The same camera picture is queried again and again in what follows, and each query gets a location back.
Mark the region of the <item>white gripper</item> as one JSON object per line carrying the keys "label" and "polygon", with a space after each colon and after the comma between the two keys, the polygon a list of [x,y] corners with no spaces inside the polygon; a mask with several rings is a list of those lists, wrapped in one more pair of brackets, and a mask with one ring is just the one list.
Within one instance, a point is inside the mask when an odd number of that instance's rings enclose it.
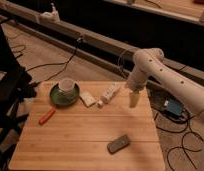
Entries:
{"label": "white gripper", "polygon": [[128,76],[126,85],[130,90],[132,90],[129,94],[131,108],[134,108],[138,104],[140,98],[139,91],[144,89],[147,84],[147,79],[148,76],[137,69],[134,69]]}

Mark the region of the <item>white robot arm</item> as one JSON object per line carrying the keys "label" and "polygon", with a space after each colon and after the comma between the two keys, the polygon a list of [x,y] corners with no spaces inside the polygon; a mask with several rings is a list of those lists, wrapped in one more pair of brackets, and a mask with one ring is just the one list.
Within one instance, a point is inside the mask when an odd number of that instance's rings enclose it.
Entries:
{"label": "white robot arm", "polygon": [[160,48],[137,50],[132,58],[134,68],[127,79],[127,87],[141,91],[152,76],[204,125],[204,87],[164,65],[163,59]]}

